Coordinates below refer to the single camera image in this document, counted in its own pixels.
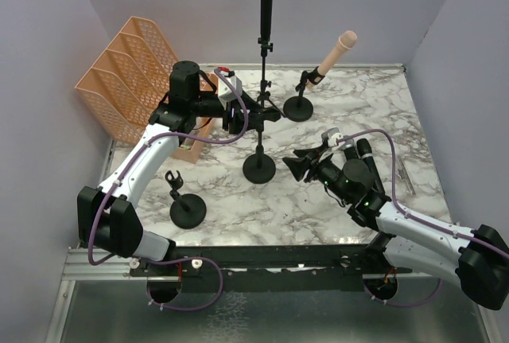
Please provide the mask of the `round-base mic stand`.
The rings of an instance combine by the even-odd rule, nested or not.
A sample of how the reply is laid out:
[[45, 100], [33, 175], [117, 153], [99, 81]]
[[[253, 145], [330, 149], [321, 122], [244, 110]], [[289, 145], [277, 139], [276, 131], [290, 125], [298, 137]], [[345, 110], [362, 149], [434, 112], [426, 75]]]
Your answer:
[[304, 122], [313, 115], [313, 104], [304, 97], [305, 89], [319, 84], [324, 79], [324, 75], [320, 74], [318, 67], [311, 72], [303, 71], [298, 85], [295, 87], [297, 96], [292, 96], [284, 102], [283, 113], [287, 119], [293, 122]]
[[251, 183], [265, 184], [274, 177], [276, 167], [274, 160], [265, 154], [262, 145], [264, 124], [261, 127], [256, 127], [254, 130], [258, 132], [258, 144], [255, 148], [255, 153], [247, 157], [243, 163], [243, 175]]
[[165, 173], [165, 180], [171, 187], [169, 194], [173, 199], [169, 210], [170, 218], [178, 228], [186, 230], [196, 228], [204, 221], [207, 206], [204, 200], [196, 194], [186, 193], [181, 195], [179, 193], [184, 180], [178, 170], [176, 173], [177, 175], [174, 175], [171, 170]]

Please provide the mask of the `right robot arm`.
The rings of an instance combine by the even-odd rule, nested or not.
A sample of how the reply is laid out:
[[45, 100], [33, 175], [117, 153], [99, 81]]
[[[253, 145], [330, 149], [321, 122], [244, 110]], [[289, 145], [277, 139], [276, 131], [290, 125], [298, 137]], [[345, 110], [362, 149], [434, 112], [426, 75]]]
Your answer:
[[344, 148], [342, 167], [324, 153], [324, 146], [295, 150], [283, 162], [297, 181], [319, 181], [359, 226], [376, 231], [370, 245], [376, 255], [392, 267], [453, 283], [485, 308], [502, 308], [508, 296], [508, 246], [496, 229], [446, 223], [389, 198], [365, 138]]

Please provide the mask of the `silver-head black microphone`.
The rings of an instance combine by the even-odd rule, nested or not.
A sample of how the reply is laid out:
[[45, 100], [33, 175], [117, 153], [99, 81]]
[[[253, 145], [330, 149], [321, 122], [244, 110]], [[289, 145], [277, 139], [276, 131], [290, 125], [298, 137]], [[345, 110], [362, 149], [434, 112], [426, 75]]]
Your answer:
[[347, 161], [359, 160], [359, 154], [356, 149], [355, 140], [353, 138], [346, 140], [340, 147], [340, 150], [343, 152]]

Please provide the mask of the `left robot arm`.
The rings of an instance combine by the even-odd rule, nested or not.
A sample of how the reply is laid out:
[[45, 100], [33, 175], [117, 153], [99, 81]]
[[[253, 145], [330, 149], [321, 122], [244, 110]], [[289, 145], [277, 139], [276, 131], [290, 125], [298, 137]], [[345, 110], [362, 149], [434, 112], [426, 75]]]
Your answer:
[[80, 242], [86, 246], [88, 260], [95, 259], [94, 248], [108, 257], [140, 258], [154, 262], [169, 260], [176, 247], [173, 240], [144, 229], [136, 212], [138, 202], [162, 163], [183, 142], [191, 139], [212, 143], [192, 133], [198, 118], [222, 119], [228, 145], [250, 130], [259, 131], [266, 121], [277, 122], [282, 113], [276, 107], [264, 107], [243, 91], [235, 72], [223, 67], [214, 71], [218, 83], [202, 90], [207, 79], [200, 66], [183, 60], [173, 66], [169, 90], [151, 113], [141, 138], [119, 168], [97, 187], [85, 186], [77, 196]]

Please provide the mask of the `black tripod mic stand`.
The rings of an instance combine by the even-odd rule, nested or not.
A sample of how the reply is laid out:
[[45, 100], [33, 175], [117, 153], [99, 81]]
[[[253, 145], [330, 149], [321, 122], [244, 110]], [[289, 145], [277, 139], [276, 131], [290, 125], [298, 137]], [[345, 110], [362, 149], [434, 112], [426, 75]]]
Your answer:
[[270, 92], [267, 90], [271, 86], [271, 82], [266, 79], [266, 58], [269, 52], [273, 51], [274, 45], [270, 43], [268, 40], [264, 39], [262, 36], [258, 38], [258, 43], [260, 45], [260, 53], [262, 58], [262, 67], [261, 67], [261, 80], [260, 80], [260, 90], [257, 98], [257, 102], [261, 105], [261, 107], [265, 107], [265, 103], [270, 104], [270, 108], [277, 111], [281, 117], [285, 118], [283, 111], [270, 99]]

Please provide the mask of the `beige microphone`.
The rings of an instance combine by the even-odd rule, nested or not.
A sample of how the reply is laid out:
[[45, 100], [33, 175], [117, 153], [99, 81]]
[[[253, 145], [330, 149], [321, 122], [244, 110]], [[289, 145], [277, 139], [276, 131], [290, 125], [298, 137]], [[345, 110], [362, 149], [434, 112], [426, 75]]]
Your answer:
[[348, 30], [341, 34], [329, 54], [324, 58], [320, 65], [308, 74], [306, 87], [311, 88], [318, 85], [326, 76], [328, 71], [336, 62], [349, 50], [353, 48], [358, 40], [357, 34]]

